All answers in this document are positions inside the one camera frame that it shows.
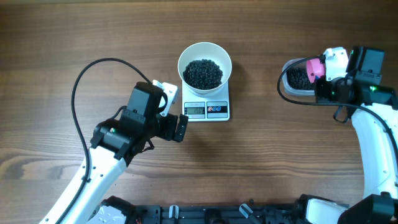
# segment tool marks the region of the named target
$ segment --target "wood grain surface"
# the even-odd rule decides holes
[[[354,204],[363,167],[350,123],[335,108],[284,102],[284,63],[326,48],[386,51],[382,84],[398,88],[395,1],[151,1],[0,6],[0,222],[37,223],[84,153],[70,96],[83,67],[131,62],[152,80],[181,86],[177,61],[196,42],[231,56],[231,120],[190,123],[184,142],[154,139],[105,197],[136,204],[293,202],[313,194]],[[140,77],[118,63],[89,69],[76,94],[86,142],[129,99]],[[181,112],[181,96],[171,113]]]

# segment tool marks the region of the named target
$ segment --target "clear plastic container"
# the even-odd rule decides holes
[[[282,71],[284,71],[289,65],[291,65],[294,62],[296,62],[298,60],[301,60],[301,59],[302,58],[292,59],[292,60],[286,62],[286,64],[282,68]],[[300,63],[300,64],[296,65],[295,67],[305,68],[305,63]],[[292,95],[292,96],[314,96],[315,95],[315,92],[313,90],[296,90],[296,89],[293,89],[289,85],[289,83],[287,82],[287,74],[286,73],[282,77],[282,82],[284,83],[285,93],[287,93],[288,95]]]

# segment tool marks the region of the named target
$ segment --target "white bowl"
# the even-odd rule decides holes
[[[183,77],[183,72],[187,65],[194,60],[208,59],[214,61],[218,66],[220,66],[220,70],[223,71],[223,76],[221,77],[221,85],[216,88],[210,90],[199,90],[194,88],[188,83],[185,82]],[[209,42],[201,42],[197,44],[193,44],[185,49],[180,59],[178,60],[178,74],[180,74],[180,78],[186,84],[186,86],[195,93],[199,93],[201,95],[207,95],[214,91],[219,90],[229,79],[232,72],[232,61],[229,57],[228,53],[219,45],[209,43]]]

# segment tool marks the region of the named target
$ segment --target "pink scoop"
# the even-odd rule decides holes
[[[307,61],[307,75],[311,83],[314,83],[316,78],[325,75],[325,67],[318,58]]]

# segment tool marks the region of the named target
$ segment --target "white scale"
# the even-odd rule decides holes
[[[183,82],[182,114],[189,117],[189,122],[229,120],[228,82],[219,90],[207,95],[193,92]]]

